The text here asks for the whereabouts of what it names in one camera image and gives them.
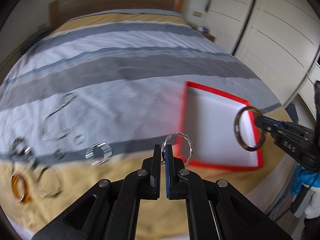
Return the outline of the blue gloved hand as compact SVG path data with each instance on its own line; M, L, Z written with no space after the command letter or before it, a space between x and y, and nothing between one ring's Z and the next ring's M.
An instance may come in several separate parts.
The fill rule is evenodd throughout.
M319 172L312 172L297 165L294 172L294 180L291 185L290 193L292 196L300 193L302 186L310 187L312 190L319 191Z

